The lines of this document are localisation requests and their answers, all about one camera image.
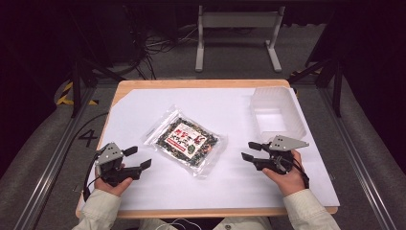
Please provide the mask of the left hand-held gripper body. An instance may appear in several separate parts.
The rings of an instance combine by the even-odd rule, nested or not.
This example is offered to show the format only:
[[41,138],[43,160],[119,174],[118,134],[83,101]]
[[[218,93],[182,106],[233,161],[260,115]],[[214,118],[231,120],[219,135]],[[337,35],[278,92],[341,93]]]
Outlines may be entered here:
[[123,168],[124,154],[115,143],[108,143],[100,149],[96,160],[96,172],[98,176],[111,186],[117,186],[126,178],[138,180],[141,176],[141,167]]

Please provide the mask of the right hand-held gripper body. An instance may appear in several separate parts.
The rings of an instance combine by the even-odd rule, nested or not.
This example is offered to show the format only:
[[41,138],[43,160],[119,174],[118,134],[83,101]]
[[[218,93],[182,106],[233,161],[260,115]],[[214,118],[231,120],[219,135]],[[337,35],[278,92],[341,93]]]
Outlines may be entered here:
[[294,166],[294,157],[291,151],[308,146],[308,142],[277,135],[272,142],[262,144],[262,150],[269,154],[269,158],[255,158],[254,166],[258,171],[266,168],[278,174],[289,173]]

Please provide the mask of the clear plastic container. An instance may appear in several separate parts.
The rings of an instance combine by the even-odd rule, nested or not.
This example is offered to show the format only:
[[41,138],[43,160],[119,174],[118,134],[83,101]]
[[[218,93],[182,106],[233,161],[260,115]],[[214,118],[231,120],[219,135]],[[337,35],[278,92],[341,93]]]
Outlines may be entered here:
[[277,135],[298,140],[306,136],[303,114],[292,88],[256,88],[250,108],[262,142],[272,141]]

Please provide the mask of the clear seaweed snack packet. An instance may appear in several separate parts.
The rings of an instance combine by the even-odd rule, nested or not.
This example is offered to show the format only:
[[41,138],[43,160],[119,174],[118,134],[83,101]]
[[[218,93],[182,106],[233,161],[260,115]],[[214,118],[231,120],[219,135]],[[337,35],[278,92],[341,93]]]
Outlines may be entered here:
[[143,142],[192,176],[206,178],[226,150],[228,137],[208,130],[174,105],[149,129]]

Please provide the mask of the person's left hand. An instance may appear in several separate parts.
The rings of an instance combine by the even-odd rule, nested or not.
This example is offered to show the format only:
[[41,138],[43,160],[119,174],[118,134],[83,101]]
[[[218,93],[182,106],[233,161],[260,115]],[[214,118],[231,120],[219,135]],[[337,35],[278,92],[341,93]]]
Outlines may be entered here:
[[131,177],[129,177],[129,178],[126,178],[119,185],[111,186],[110,184],[105,183],[102,179],[98,178],[95,181],[94,187],[98,190],[102,190],[107,193],[110,193],[111,195],[121,196],[124,193],[124,191],[131,185],[132,182],[133,182],[133,179]]

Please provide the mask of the person's right hand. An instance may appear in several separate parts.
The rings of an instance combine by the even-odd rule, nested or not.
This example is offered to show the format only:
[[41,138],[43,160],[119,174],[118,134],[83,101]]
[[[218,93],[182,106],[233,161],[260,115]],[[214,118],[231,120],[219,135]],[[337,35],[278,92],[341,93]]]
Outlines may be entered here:
[[278,185],[283,196],[290,196],[305,189],[302,176],[304,168],[302,166],[301,155],[294,149],[291,152],[294,156],[296,166],[293,167],[288,174],[281,175],[269,169],[262,170],[267,177]]

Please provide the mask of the yellow black hazard tape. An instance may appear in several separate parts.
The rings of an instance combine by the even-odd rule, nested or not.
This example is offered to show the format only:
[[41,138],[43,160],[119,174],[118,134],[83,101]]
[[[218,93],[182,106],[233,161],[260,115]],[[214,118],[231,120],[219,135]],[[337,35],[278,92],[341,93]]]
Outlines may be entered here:
[[71,99],[68,98],[68,94],[70,91],[73,89],[73,83],[71,81],[67,82],[66,85],[63,87],[63,90],[59,96],[59,98],[56,100],[56,104],[68,104],[68,105],[73,105],[75,102]]

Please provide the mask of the black metal stand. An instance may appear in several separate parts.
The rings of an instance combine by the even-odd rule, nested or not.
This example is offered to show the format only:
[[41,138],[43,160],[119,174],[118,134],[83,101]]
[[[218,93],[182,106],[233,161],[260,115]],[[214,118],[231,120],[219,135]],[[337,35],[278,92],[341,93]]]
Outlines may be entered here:
[[114,81],[121,82],[124,80],[123,77],[119,76],[116,73],[113,73],[105,67],[102,67],[96,61],[84,57],[77,57],[76,60],[73,62],[71,77],[73,83],[74,101],[74,108],[72,112],[73,118],[75,118],[79,114],[79,111],[83,105],[81,97],[81,84],[84,83],[87,88],[95,88],[98,84],[96,74],[93,72],[94,69]]
[[295,83],[315,71],[320,71],[315,85],[318,88],[326,88],[333,81],[332,108],[337,117],[341,117],[341,88],[343,81],[343,69],[338,59],[326,59],[319,61],[300,72],[293,72],[287,80],[290,84]]

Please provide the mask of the white metal stand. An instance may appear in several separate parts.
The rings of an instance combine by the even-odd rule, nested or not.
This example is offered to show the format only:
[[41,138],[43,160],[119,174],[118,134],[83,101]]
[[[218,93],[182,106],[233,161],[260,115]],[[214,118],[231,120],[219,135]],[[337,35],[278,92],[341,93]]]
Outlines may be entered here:
[[282,71],[275,44],[282,25],[285,7],[274,11],[205,11],[198,8],[195,71],[202,72],[204,66],[204,29],[205,28],[270,28],[271,37],[264,44],[276,73]]

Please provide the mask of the aluminium floor rail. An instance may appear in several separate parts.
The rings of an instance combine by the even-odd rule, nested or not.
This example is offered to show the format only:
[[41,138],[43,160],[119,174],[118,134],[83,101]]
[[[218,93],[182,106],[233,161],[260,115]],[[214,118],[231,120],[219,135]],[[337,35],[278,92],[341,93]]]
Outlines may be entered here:
[[84,113],[88,102],[92,99],[95,88],[86,88],[79,97],[80,106],[73,118],[70,118],[66,125],[50,160],[39,177],[30,199],[12,230],[34,230],[41,213],[46,205],[47,199],[56,183],[64,159],[66,158],[69,146],[75,139],[74,132],[78,128],[79,121]]
[[345,124],[343,123],[342,119],[336,115],[336,112],[332,106],[332,98],[329,96],[328,91],[322,88],[319,90],[319,93],[344,142],[346,147],[346,155],[379,222],[380,228],[382,230],[398,230],[380,193],[377,191],[376,185],[372,180],[367,167],[365,166],[356,146],[352,142]]

